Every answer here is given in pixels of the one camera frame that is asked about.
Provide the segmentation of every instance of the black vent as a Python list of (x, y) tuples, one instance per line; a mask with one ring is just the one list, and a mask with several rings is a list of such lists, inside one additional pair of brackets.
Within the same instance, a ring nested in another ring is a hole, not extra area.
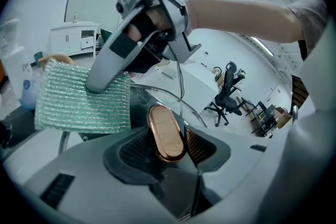
[(266, 147), (261, 146), (261, 145), (252, 145), (250, 148), (252, 148), (253, 150), (261, 151), (261, 152), (265, 152), (266, 150)]
[(141, 134), (120, 149), (119, 156), (123, 162), (135, 169), (146, 172), (146, 155), (148, 135)]
[(188, 152), (195, 165), (215, 154), (216, 146), (213, 143), (198, 135), (195, 135), (190, 130), (186, 130), (185, 134), (188, 145)]
[(56, 209), (74, 178), (71, 175), (59, 174), (41, 195), (41, 200)]

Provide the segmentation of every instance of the office chair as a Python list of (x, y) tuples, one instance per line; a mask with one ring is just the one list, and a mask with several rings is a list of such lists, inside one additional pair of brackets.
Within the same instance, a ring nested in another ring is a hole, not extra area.
[(235, 87), (233, 85), (233, 78), (234, 73), (237, 71), (237, 67), (233, 62), (229, 62), (226, 65), (226, 71), (224, 76), (224, 84), (222, 87), (222, 90), (220, 93), (215, 97), (215, 103), (211, 102), (210, 106), (213, 105), (215, 108), (206, 107), (204, 110), (210, 109), (212, 111), (217, 112), (218, 114), (218, 122), (215, 124), (216, 127), (219, 126), (219, 123), (221, 122), (221, 117), (226, 121), (224, 125), (226, 126), (229, 124), (229, 121), (226, 118), (226, 112), (229, 113), (235, 113), (239, 116), (241, 116), (240, 107), (237, 105), (237, 102), (230, 97), (230, 94), (233, 93), (236, 89), (240, 90), (239, 88)]

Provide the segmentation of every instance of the cable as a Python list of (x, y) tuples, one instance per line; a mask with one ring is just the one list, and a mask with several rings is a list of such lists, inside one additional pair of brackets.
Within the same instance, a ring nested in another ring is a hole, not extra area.
[(180, 92), (181, 92), (180, 99), (182, 99), (184, 97), (184, 81), (183, 81), (181, 66), (177, 60), (176, 60), (176, 67), (177, 67), (177, 75), (179, 77), (179, 84), (180, 84)]

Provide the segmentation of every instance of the shelf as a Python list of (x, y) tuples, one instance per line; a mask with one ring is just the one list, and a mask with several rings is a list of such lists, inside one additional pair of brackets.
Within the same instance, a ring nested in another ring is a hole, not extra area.
[(93, 48), (89, 48), (89, 49), (84, 49), (81, 51), (76, 51), (76, 52), (72, 52), (70, 54), (67, 54), (68, 56), (73, 56), (73, 55), (78, 55), (78, 54), (88, 54), (90, 52), (93, 52)]

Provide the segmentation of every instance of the white cabinet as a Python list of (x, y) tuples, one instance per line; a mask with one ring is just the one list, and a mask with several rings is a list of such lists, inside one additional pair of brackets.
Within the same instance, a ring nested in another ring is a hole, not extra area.
[(98, 24), (93, 22), (64, 23), (51, 28), (51, 53), (77, 55), (88, 52), (96, 56)]
[(80, 36), (80, 31), (55, 33), (51, 36), (53, 53), (71, 54), (80, 51)]

